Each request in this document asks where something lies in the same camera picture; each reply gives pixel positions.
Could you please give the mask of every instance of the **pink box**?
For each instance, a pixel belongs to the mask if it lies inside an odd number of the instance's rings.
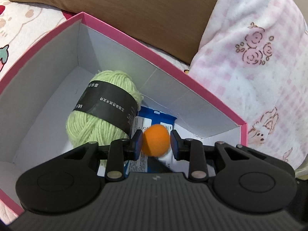
[[[72,148],[66,119],[102,70],[128,73],[143,105],[177,117],[182,138],[246,145],[246,122],[218,98],[140,42],[82,12],[32,46],[0,81],[0,199],[13,199],[15,213],[21,211],[17,178]]]

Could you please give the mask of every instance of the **pink checkered pattern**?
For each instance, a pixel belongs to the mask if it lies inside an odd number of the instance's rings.
[[[249,145],[308,153],[308,31],[293,0],[218,0],[189,75],[249,124]]]

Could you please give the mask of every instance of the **yarn skein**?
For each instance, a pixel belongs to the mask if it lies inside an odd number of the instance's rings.
[[[138,111],[140,110],[143,97],[126,73],[107,70],[95,75],[91,81],[109,82],[124,89],[136,100]],[[80,111],[70,113],[66,123],[66,131],[74,148],[89,141],[96,141],[101,146],[109,145],[112,141],[120,138],[128,138],[128,135],[118,127]]]

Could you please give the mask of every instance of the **orange ball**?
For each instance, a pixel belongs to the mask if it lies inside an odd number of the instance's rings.
[[[149,157],[160,157],[170,147],[168,130],[160,124],[150,126],[143,133],[142,151]]]

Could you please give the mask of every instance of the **brown pillow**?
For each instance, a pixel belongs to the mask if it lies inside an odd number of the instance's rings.
[[[217,0],[10,0],[84,11],[190,64]]]

